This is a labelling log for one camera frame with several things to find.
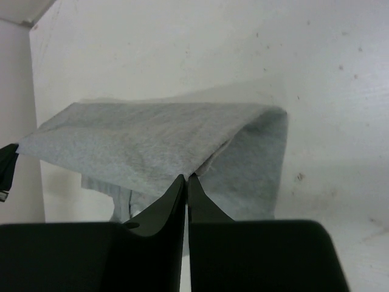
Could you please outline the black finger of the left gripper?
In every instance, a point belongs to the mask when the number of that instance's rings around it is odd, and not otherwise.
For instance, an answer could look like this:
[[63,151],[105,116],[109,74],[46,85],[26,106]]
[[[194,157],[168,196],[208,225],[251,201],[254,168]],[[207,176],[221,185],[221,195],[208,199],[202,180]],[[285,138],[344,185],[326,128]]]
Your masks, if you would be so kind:
[[19,156],[19,154],[16,152],[17,149],[18,144],[9,144],[1,148],[0,191],[2,203],[6,201],[9,195],[9,191],[12,188],[16,162]]

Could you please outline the grey tank top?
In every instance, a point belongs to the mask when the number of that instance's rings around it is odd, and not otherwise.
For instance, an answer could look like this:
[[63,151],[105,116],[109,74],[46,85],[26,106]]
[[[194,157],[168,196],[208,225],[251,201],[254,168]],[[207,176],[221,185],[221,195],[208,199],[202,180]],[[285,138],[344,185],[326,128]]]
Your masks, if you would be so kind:
[[233,220],[271,220],[287,128],[285,110],[258,103],[73,103],[17,153],[79,173],[83,188],[113,199],[119,223],[180,175],[196,175]]

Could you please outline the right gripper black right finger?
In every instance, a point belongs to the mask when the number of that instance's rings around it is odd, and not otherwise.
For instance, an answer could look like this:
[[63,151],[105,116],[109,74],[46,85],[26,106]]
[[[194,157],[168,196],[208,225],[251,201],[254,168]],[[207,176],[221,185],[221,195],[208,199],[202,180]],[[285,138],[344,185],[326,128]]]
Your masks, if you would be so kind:
[[188,180],[193,291],[348,291],[326,229],[312,220],[235,221]]

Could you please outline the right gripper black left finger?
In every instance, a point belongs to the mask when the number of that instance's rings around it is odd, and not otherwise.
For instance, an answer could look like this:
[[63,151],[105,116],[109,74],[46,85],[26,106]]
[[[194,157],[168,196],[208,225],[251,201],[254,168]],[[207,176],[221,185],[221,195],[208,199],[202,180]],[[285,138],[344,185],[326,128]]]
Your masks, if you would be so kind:
[[126,223],[1,226],[2,291],[178,291],[185,220],[179,175]]

